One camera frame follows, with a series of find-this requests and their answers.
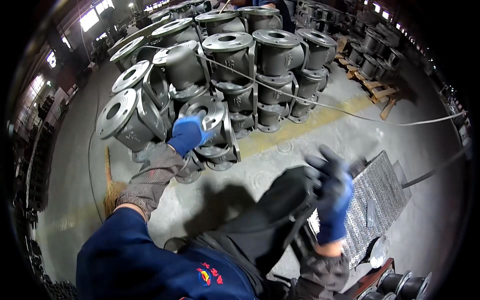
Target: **checkered sleeve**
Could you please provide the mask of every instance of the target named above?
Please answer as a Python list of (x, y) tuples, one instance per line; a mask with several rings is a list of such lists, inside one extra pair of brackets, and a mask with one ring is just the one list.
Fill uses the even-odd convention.
[(167, 144), (160, 144), (152, 151), (138, 174), (130, 179), (129, 185), (117, 198), (116, 206), (131, 203), (140, 207), (147, 221), (158, 207), (164, 189), (183, 167), (182, 157)]

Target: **navy blue jacket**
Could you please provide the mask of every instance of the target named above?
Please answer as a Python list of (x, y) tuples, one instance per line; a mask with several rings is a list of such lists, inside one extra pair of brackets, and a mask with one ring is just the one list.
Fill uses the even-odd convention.
[(254, 300), (245, 274), (225, 254), (189, 248), (182, 254), (158, 248), (142, 216), (120, 208), (83, 245), (77, 256), (80, 299)]

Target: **stacked valve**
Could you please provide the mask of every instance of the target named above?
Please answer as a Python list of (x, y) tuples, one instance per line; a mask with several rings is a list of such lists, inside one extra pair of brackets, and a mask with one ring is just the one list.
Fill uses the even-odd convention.
[(122, 73), (97, 121), (101, 139), (116, 138), (143, 162), (171, 137), (177, 118), (199, 116), (214, 134), (185, 156), (180, 183), (194, 182), (206, 167), (222, 171), (240, 162), (237, 140), (256, 129), (276, 132), (287, 118), (305, 122), (336, 49), (315, 30), (281, 30), (278, 9), (201, 13), (199, 5), (191, 0), (152, 15), (170, 21), (112, 55)]

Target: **glove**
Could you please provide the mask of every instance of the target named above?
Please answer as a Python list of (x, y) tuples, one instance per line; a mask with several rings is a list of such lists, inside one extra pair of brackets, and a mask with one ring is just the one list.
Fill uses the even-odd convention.
[(313, 191), (317, 196), (317, 212), (320, 232), (319, 245), (324, 245), (345, 236), (345, 217), (352, 194), (352, 177), (348, 165), (326, 145), (320, 146), (323, 160), (307, 156), (305, 160), (312, 166), (306, 169), (307, 177), (313, 181)]
[(213, 134), (213, 132), (205, 132), (202, 129), (202, 119), (199, 116), (184, 117), (176, 120), (173, 124), (173, 136), (167, 144), (183, 157), (190, 150), (203, 145)]

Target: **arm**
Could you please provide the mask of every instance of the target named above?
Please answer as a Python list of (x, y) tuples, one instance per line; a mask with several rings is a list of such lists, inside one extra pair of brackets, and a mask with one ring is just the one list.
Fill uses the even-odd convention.
[(342, 254), (341, 239), (345, 235), (345, 217), (352, 192), (352, 178), (347, 165), (326, 146), (320, 148), (325, 161), (307, 157), (313, 167), (307, 169), (318, 198), (320, 232), (315, 252), (300, 265), (300, 278), (293, 291), (296, 300), (333, 300), (347, 283), (348, 259)]

